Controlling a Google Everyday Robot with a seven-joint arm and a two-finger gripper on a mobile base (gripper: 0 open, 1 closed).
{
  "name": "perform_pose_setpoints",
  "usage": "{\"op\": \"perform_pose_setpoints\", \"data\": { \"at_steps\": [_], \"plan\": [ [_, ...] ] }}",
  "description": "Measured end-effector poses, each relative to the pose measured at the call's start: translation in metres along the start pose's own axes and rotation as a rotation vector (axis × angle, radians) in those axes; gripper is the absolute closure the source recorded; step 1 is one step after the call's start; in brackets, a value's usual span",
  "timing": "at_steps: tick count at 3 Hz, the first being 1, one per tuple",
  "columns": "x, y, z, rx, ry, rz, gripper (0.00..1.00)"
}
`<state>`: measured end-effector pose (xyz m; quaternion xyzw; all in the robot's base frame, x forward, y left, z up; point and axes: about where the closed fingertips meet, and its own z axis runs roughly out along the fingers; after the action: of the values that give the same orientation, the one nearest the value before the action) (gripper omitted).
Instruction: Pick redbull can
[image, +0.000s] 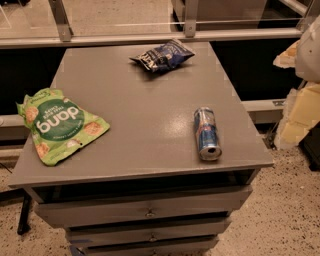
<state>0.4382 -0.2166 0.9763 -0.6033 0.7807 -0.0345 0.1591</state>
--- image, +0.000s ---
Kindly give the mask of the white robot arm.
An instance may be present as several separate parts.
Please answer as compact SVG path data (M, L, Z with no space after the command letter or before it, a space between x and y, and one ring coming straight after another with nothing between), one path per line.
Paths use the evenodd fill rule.
M289 149L320 122L320 16L298 41L274 59L273 65L294 68L296 76L306 83L302 89L290 90L276 131L276 147Z

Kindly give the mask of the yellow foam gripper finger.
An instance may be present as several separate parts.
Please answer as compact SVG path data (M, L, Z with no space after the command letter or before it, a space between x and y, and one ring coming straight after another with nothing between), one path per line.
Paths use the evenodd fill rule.
M320 122L320 84L307 83L300 90L291 89L276 131L277 149L297 146Z

